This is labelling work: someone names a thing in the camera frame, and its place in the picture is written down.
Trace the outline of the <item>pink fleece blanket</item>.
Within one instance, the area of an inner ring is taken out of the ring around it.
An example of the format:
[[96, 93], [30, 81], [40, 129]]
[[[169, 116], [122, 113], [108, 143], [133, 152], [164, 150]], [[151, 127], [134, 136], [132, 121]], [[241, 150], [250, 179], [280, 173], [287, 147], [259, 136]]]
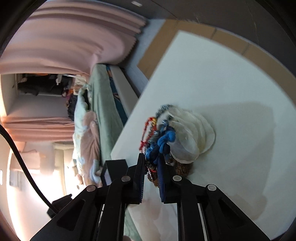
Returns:
[[100, 137], [96, 113], [88, 111], [82, 120], [75, 119], [73, 159], [82, 184], [101, 186]]

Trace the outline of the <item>pink curtain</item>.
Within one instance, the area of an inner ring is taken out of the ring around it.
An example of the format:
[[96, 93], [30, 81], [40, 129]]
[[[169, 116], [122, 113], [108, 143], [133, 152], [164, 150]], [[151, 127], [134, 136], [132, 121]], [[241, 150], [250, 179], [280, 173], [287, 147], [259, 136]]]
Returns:
[[1, 56], [1, 74], [90, 75], [121, 63], [146, 19], [100, 1], [46, 1], [21, 25]]

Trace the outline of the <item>black jewelry box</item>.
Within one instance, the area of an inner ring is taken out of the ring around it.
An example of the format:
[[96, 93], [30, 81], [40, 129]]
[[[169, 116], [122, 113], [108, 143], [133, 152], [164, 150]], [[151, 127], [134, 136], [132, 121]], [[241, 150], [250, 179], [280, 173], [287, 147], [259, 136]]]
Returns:
[[127, 170], [128, 165], [125, 159], [106, 160], [100, 175], [102, 185], [110, 185], [114, 180], [125, 176]]

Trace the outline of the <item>flat brown cardboard sheet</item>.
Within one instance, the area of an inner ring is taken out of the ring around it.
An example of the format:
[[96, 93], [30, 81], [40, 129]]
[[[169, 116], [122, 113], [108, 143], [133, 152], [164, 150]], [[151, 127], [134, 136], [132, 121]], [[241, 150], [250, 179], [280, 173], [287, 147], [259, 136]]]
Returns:
[[246, 58], [273, 79], [295, 102], [295, 74], [291, 73], [272, 54], [232, 32], [189, 21], [164, 21], [137, 64], [137, 67], [147, 79], [151, 78], [163, 55], [177, 37], [177, 34], [180, 33], [188, 34], [199, 41], [208, 42], [211, 46], [219, 45]]

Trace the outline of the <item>pale green pillow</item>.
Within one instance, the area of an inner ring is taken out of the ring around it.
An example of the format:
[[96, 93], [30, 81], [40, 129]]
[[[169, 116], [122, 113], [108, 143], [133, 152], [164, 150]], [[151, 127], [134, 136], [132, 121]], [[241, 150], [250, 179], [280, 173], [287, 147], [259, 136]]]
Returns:
[[90, 110], [90, 103], [88, 99], [88, 89], [82, 87], [77, 96], [77, 102], [74, 111], [74, 134], [75, 138], [79, 139], [83, 136], [86, 127], [83, 123], [85, 114]]

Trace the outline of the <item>green bed mattress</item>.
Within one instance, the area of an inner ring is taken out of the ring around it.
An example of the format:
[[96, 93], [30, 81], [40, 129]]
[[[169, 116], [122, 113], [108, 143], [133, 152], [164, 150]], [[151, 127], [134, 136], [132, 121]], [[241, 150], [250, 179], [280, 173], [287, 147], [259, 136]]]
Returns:
[[88, 99], [97, 116], [100, 164], [104, 165], [111, 160], [111, 152], [138, 97], [118, 66], [97, 64], [90, 75]]

